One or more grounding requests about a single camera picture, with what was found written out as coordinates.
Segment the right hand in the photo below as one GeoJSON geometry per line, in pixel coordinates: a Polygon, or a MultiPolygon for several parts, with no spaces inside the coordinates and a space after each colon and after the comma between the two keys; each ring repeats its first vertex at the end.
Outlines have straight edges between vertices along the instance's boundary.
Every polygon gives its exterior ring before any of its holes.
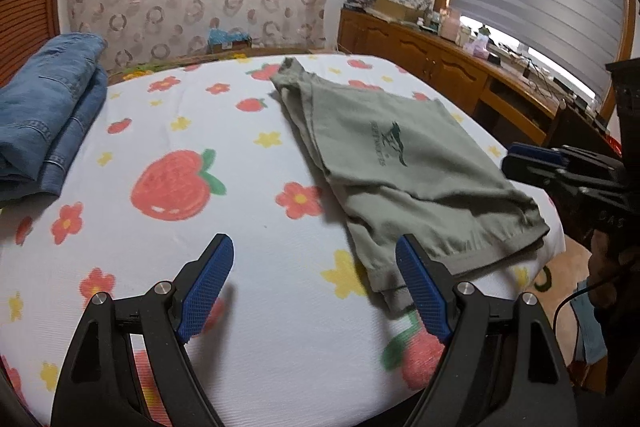
{"type": "Polygon", "coordinates": [[[619,269],[630,267],[639,258],[639,247],[628,248],[608,234],[594,231],[591,237],[591,256],[588,261],[590,284],[612,277],[619,269]]]}

